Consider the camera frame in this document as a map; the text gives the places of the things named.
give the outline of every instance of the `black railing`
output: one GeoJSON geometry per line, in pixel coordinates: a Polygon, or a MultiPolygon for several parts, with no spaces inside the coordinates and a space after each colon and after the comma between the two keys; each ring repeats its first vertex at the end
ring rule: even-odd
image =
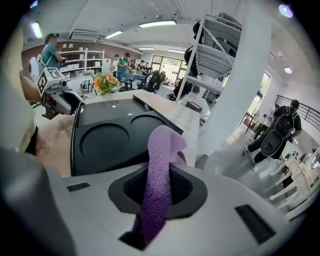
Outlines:
{"type": "MultiPolygon", "coordinates": [[[[292,99],[283,97],[278,95],[276,98],[275,103],[281,106],[290,106],[292,99]]],[[[298,114],[301,119],[306,120],[310,124],[312,124],[314,127],[316,127],[320,131],[320,112],[313,109],[312,107],[309,107],[305,104],[300,103],[298,114]]]]}

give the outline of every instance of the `box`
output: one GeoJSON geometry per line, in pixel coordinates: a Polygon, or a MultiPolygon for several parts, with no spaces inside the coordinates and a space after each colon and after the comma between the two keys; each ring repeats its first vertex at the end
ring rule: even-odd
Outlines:
{"type": "Polygon", "coordinates": [[[188,101],[188,102],[185,104],[185,106],[186,106],[187,108],[189,108],[189,109],[192,109],[192,110],[198,112],[198,113],[201,113],[201,111],[202,111],[202,108],[201,108],[200,106],[198,106],[196,103],[191,102],[191,101],[188,101]]]}

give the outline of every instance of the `purple fuzzy object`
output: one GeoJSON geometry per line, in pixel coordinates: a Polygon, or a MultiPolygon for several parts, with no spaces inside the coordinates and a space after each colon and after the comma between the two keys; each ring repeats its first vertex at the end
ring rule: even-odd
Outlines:
{"type": "Polygon", "coordinates": [[[169,163],[185,163],[180,151],[186,146],[187,142],[181,135],[164,125],[157,127],[149,137],[150,160],[140,212],[146,246],[165,225],[166,214],[172,206],[169,163]]]}

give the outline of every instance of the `green shirt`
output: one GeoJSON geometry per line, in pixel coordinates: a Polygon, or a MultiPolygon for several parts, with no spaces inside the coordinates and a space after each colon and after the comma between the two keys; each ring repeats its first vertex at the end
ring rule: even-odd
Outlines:
{"type": "Polygon", "coordinates": [[[42,59],[43,59],[43,62],[44,63],[47,63],[48,60],[50,59],[49,63],[46,65],[48,68],[57,68],[58,70],[60,70],[60,63],[59,61],[57,60],[57,58],[54,56],[54,54],[57,52],[57,49],[56,47],[49,43],[43,53],[42,53],[42,59]]]}
{"type": "Polygon", "coordinates": [[[121,58],[119,59],[118,61],[118,73],[124,73],[127,69],[127,67],[123,67],[123,66],[119,66],[119,65],[124,65],[124,64],[127,64],[129,65],[129,60],[128,59],[124,59],[124,58],[121,58]]]}

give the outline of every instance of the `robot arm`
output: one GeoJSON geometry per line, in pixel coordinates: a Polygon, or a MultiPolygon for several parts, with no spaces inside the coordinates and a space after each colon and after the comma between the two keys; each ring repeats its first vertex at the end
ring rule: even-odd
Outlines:
{"type": "Polygon", "coordinates": [[[51,120],[58,114],[72,115],[84,100],[67,86],[65,76],[56,67],[46,67],[37,82],[45,118],[51,120]]]}

